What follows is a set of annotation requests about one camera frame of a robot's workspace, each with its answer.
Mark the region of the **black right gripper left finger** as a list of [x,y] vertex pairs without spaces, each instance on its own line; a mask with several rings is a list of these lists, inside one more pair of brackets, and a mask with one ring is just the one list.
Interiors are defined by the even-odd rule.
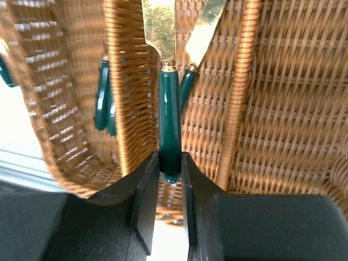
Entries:
[[145,260],[151,254],[158,152],[87,199],[1,193],[1,260]]

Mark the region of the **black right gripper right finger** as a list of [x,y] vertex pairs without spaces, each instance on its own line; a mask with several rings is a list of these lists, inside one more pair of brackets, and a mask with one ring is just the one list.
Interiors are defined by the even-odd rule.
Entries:
[[189,260],[347,260],[347,223],[329,198],[229,194],[182,154]]

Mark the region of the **gold knife green handle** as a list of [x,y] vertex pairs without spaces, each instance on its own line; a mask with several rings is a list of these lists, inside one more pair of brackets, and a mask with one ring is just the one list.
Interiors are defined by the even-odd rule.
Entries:
[[208,0],[200,12],[190,38],[185,46],[189,55],[189,67],[180,83],[180,105],[185,107],[194,84],[197,69],[210,45],[216,26],[222,16],[227,0]]
[[167,184],[181,175],[181,109],[176,68],[175,1],[142,1],[145,41],[159,54],[159,171]]

